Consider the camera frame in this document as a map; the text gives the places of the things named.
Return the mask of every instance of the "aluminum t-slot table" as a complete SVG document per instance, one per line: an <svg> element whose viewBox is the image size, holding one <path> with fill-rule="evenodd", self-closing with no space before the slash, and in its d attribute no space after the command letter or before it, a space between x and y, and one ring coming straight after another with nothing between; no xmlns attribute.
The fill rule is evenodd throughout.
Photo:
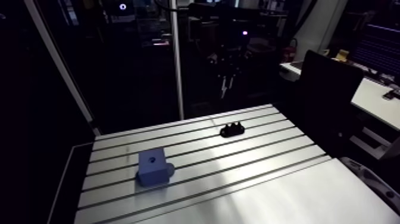
<svg viewBox="0 0 400 224"><path fill-rule="evenodd" d="M219 135L238 121L244 134ZM141 187L138 152L158 147L175 174ZM272 105L97 137L86 175L75 224L400 223Z"/></svg>

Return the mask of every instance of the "monitor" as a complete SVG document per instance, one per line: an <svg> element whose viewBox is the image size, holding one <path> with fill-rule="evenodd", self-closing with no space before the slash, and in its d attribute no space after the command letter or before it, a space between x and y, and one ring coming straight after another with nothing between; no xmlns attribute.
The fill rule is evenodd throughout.
<svg viewBox="0 0 400 224"><path fill-rule="evenodd" d="M400 30L366 25L348 59L400 81Z"/></svg>

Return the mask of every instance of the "metal pole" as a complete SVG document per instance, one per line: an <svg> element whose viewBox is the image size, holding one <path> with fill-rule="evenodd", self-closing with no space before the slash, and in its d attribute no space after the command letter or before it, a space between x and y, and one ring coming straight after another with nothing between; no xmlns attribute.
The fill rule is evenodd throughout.
<svg viewBox="0 0 400 224"><path fill-rule="evenodd" d="M61 59L51 37L49 32L47 31L47 28L45 26L45 23L42 20L42 17L40 16L40 13L38 11L38 8L36 7L35 3L33 2L34 0L24 0L26 7L29 10L29 14L32 17L33 21L35 22L36 28L40 33L40 36L43 39L43 42L45 43L47 50L50 53L51 58L53 59L55 65L57 66L58 71L60 72L62 78L65 81L65 84L67 84L68 89L70 90L73 98L75 99L75 102L78 104L78 107L80 111L82 112L83 116L85 117L86 121L89 123L89 125L93 122L93 117L89 111L89 108L86 106L82 96L80 95L78 89L75 86L75 83L73 82L67 68L64 65L63 60ZM91 127L93 133L96 136L100 135L100 131L97 127Z"/></svg>
<svg viewBox="0 0 400 224"><path fill-rule="evenodd" d="M170 0L172 9L177 9L176 0ZM178 106L179 106L179 118L183 120L185 114L183 111L183 95L182 95L182 78L180 73L180 54L179 54L179 37L178 37L178 15L177 12L171 12L171 23L172 23L172 37L174 47L174 60L175 60L175 77L176 77L176 89L178 93Z"/></svg>

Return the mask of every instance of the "white tabletop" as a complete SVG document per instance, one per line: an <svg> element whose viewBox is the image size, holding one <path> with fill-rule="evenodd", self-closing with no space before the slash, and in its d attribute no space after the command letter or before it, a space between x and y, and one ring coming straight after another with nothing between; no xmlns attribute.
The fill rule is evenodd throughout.
<svg viewBox="0 0 400 224"><path fill-rule="evenodd" d="M301 74L301 70L290 63L283 63L281 66L295 75L300 76ZM351 102L353 105L387 123L394 129L400 130L400 100L396 98L392 100L382 98L390 90L391 88L387 86L363 78Z"/></svg>
<svg viewBox="0 0 400 224"><path fill-rule="evenodd" d="M400 218L333 159L140 224L398 224Z"/></svg>
<svg viewBox="0 0 400 224"><path fill-rule="evenodd" d="M219 136L237 121L244 134ZM141 187L138 152L158 147L175 173L169 183ZM102 136L93 145L75 224L399 223L331 160L272 105Z"/></svg>

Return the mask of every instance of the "blue block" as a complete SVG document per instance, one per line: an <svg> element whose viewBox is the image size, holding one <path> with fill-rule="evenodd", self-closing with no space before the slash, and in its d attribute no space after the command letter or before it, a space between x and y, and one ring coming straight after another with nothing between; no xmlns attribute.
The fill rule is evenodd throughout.
<svg viewBox="0 0 400 224"><path fill-rule="evenodd" d="M163 148L139 152L139 171L137 173L142 186L167 183L170 180L168 165Z"/></svg>

